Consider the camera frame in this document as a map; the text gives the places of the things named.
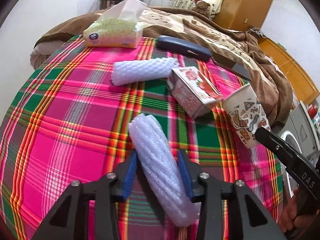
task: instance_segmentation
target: metal screw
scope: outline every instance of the metal screw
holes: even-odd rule
[[[210,177],[209,173],[206,173],[206,172],[201,172],[200,173],[200,178],[202,178],[202,179],[207,179],[209,177]]]
[[[237,179],[237,180],[235,181],[235,184],[236,184],[237,186],[239,186],[239,187],[243,187],[243,186],[245,185],[244,181],[241,180],[241,179]]]
[[[74,180],[73,182],[71,182],[71,186],[73,187],[77,187],[80,185],[80,181],[79,180]]]
[[[108,179],[114,179],[117,175],[114,172],[109,172],[106,176]]]

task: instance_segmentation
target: plaid cloth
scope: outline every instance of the plaid cloth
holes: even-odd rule
[[[217,179],[243,179],[278,219],[282,200],[278,160],[263,146],[247,150],[220,104],[211,117],[193,120],[167,93],[165,79],[112,85],[114,62],[164,56],[178,58],[181,66],[197,66],[224,96],[243,84],[212,61],[160,51],[155,43],[143,38],[137,49],[86,48],[82,36],[76,36],[17,93],[0,128],[0,211],[17,239],[32,238],[72,180],[97,180],[125,159],[133,148],[127,124],[140,113],[156,117],[174,155],[186,149],[192,161]],[[90,203],[89,239],[94,239],[93,212]],[[122,240],[195,239],[197,223],[175,228],[141,172],[117,212]],[[226,205],[223,214],[228,239]]]

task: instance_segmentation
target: patterned paper cup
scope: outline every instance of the patterned paper cup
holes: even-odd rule
[[[227,97],[223,107],[229,114],[237,135],[248,149],[259,144],[254,135],[259,127],[270,131],[267,116],[250,84]]]

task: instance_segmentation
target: teddy bear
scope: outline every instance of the teddy bear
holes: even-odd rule
[[[209,17],[210,4],[205,1],[202,1],[202,0],[195,0],[195,4],[196,4],[196,6],[193,7],[191,9],[191,11],[199,13],[199,14],[210,19],[210,17]]]

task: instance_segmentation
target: washing machine door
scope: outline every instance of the washing machine door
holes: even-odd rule
[[[293,149],[302,153],[297,139],[294,137],[294,135],[290,131],[285,131],[281,135],[281,138],[282,138],[282,140],[286,141],[287,144],[289,144]],[[281,164],[281,169],[282,169],[282,178],[283,178],[283,182],[284,182],[284,193],[286,194],[287,200],[289,200],[290,198],[292,198],[293,190],[298,186],[298,184],[285,171],[285,166],[283,164]]]

